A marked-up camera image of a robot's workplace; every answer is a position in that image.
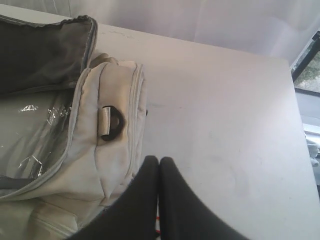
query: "white table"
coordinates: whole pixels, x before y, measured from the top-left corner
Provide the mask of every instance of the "white table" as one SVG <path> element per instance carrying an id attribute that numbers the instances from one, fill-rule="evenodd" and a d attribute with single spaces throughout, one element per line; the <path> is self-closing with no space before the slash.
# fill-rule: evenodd
<path id="1" fill-rule="evenodd" d="M 4 5 L 0 14 L 64 18 Z M 320 239 L 319 198 L 285 60 L 103 24 L 98 32 L 99 51 L 145 66 L 144 155 L 173 157 L 200 199 L 250 239 Z"/>

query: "gray fabric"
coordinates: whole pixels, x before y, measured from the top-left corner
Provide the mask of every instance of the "gray fabric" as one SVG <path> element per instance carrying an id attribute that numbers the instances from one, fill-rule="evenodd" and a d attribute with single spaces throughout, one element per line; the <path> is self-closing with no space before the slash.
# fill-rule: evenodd
<path id="1" fill-rule="evenodd" d="M 74 88 L 95 47 L 88 16 L 35 24 L 0 15 L 0 96 Z"/>

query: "cooler bag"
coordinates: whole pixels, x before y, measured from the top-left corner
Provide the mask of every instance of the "cooler bag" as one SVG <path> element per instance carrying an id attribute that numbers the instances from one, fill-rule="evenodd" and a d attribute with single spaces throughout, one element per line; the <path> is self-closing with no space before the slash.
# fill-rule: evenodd
<path id="1" fill-rule="evenodd" d="M 0 239 L 60 240 L 127 188 L 146 118 L 142 65 L 91 61 L 88 16 L 35 24 L 0 16 Z"/>

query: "black d-ring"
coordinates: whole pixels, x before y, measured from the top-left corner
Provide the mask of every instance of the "black d-ring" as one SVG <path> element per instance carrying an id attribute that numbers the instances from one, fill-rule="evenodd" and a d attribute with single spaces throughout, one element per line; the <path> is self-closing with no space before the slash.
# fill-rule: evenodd
<path id="1" fill-rule="evenodd" d="M 122 132 L 125 120 L 121 112 L 114 106 L 104 106 L 103 108 L 110 108 L 110 129 L 108 135 L 102 135 L 101 138 L 104 141 L 112 141 Z"/>

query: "white curtain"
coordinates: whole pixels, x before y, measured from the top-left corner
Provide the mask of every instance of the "white curtain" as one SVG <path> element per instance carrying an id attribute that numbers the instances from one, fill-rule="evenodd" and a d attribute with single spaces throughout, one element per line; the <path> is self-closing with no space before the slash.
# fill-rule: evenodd
<path id="1" fill-rule="evenodd" d="M 292 64 L 320 28 L 320 0 L 0 0 L 68 17 L 230 49 Z"/>

